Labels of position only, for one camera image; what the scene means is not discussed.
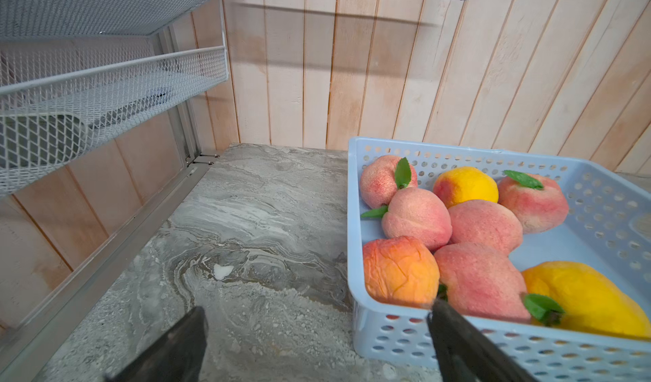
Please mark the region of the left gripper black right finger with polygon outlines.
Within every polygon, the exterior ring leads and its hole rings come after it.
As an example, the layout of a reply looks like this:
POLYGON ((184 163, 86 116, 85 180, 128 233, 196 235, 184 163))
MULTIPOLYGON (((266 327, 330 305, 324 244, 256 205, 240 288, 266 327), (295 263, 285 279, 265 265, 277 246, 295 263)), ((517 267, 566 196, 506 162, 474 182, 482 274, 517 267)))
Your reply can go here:
POLYGON ((536 380, 444 300, 432 304, 427 326, 444 381, 536 380))

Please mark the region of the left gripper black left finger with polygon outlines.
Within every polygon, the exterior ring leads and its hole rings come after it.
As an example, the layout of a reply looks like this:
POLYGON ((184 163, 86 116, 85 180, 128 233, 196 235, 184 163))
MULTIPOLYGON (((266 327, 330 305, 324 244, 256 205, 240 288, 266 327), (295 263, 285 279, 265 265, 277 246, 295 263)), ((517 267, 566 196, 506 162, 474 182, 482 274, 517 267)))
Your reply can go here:
POLYGON ((205 310, 194 307, 147 350, 106 381, 199 381, 207 349, 205 310))

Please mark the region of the large pink peach front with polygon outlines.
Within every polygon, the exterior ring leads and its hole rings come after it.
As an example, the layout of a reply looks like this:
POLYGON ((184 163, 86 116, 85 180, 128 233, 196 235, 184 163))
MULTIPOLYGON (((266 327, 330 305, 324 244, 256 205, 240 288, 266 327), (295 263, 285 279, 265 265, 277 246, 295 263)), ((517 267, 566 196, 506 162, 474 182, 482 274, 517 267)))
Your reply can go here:
POLYGON ((447 245, 434 253, 447 301, 458 313, 527 324, 525 280, 507 256, 490 246, 447 245))

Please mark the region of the orange peach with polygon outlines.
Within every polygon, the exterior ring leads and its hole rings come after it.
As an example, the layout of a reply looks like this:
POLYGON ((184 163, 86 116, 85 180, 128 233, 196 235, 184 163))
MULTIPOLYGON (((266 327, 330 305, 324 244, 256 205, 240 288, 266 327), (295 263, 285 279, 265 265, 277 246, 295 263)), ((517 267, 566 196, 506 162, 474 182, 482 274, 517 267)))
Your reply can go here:
POLYGON ((363 246, 364 285, 376 301, 429 308, 439 288, 440 271, 423 242, 410 236, 379 239, 363 246))

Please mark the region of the yellow red peach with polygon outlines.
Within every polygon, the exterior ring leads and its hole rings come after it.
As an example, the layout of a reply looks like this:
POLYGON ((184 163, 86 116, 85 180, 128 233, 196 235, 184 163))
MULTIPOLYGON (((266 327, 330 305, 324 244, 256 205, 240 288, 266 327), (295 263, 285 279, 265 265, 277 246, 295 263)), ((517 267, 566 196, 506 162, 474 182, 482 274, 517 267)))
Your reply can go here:
POLYGON ((436 180, 432 192, 447 208, 468 200, 498 202, 496 181, 473 167, 455 168, 442 173, 436 180))

